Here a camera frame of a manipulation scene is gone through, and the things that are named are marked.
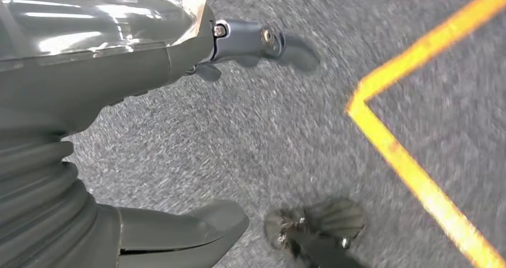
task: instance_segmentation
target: gray robot body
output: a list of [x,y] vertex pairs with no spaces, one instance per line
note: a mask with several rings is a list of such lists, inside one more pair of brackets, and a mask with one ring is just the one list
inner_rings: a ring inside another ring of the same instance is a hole
[[62,138],[184,75],[215,80],[213,61],[277,59],[283,36],[218,24],[206,0],[0,1],[0,267],[212,267],[248,227],[238,204],[184,215],[97,204]]

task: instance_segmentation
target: yellow floor marking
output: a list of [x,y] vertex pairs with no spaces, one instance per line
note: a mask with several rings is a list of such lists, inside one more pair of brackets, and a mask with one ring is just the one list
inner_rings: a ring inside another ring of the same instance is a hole
[[385,160],[397,171],[422,206],[434,217],[457,248],[479,268],[506,268],[506,262],[485,237],[409,155],[364,102],[350,106],[350,116]]
[[473,0],[401,55],[365,76],[354,98],[369,100],[497,15],[506,0]]
[[346,108],[354,122],[394,168],[422,206],[473,266],[478,268],[506,268],[506,262],[365,102],[477,29],[504,7],[506,0],[472,1],[404,53],[364,77]]

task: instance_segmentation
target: glossy plastic panel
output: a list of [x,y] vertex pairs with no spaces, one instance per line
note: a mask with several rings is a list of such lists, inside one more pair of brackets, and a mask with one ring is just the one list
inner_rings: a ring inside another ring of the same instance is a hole
[[198,35],[206,3],[206,0],[0,1],[0,61],[68,53],[87,53],[80,58],[95,58],[170,47]]

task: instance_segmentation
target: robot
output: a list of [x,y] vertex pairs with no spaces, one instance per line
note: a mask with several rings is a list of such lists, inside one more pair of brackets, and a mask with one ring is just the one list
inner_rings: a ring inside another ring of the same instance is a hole
[[187,214],[98,204],[63,138],[100,110],[261,59],[311,71],[302,39],[217,20],[206,0],[0,0],[0,267],[209,268],[248,227],[235,202]]
[[367,268],[347,250],[366,226],[356,202],[328,198],[313,205],[269,212],[264,233],[269,244],[286,252],[297,268]]

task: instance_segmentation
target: screw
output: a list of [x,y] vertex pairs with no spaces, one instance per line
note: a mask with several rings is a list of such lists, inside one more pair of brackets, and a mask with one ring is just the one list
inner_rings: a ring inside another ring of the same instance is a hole
[[267,46],[274,45],[274,33],[269,28],[262,30],[262,42]]
[[212,34],[214,35],[214,37],[224,37],[225,35],[227,35],[227,29],[225,28],[225,26],[221,24],[215,25],[212,28]]
[[343,247],[344,249],[348,249],[350,247],[350,240],[348,238],[344,237],[341,240],[341,247]]
[[286,234],[284,233],[280,233],[279,236],[277,237],[277,245],[284,248],[286,247]]

